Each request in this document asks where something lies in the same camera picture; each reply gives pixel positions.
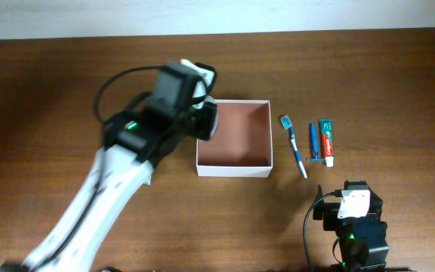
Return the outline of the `blue white toothbrush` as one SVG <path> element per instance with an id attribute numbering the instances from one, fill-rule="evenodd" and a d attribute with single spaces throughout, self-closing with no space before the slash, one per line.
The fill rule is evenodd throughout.
<path id="1" fill-rule="evenodd" d="M 280 121 L 282 123 L 282 127 L 289 132 L 289 140 L 290 140 L 292 149 L 293 149 L 294 154 L 295 154 L 295 158 L 296 158 L 296 161 L 297 161 L 298 169 L 299 169 L 300 173 L 303 175 L 303 177 L 305 179 L 308 179 L 308 175 L 307 175 L 306 169 L 304 167 L 304 163 L 302 161 L 301 155 L 300 155 L 300 153 L 298 151 L 298 146 L 296 144 L 295 131 L 293 129 L 292 122 L 291 122 L 290 118 L 287 115 L 282 116 L 280 118 Z"/>

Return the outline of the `purple spray bottle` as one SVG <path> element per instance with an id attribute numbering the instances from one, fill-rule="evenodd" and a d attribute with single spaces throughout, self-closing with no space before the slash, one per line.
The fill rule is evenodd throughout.
<path id="1" fill-rule="evenodd" d="M 214 98 L 208 96 L 204 100 L 202 111 L 204 115 L 204 121 L 202 125 L 202 139 L 204 141 L 209 141 L 210 139 L 212 139 L 218 126 L 218 106 L 215 103 Z"/>

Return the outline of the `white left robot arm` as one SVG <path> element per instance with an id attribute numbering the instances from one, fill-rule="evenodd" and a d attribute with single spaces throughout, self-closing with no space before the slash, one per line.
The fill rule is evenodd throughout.
<path id="1" fill-rule="evenodd" d="M 182 59 L 155 66 L 152 91 L 136 95 L 108 119 L 94 101 L 102 144 L 84 184 L 48 236 L 22 262 L 1 271 L 89 271 L 103 240 L 130 198 L 151 182 L 158 164 L 187 136 L 208 141 L 218 126 L 210 93 L 216 69 Z"/>

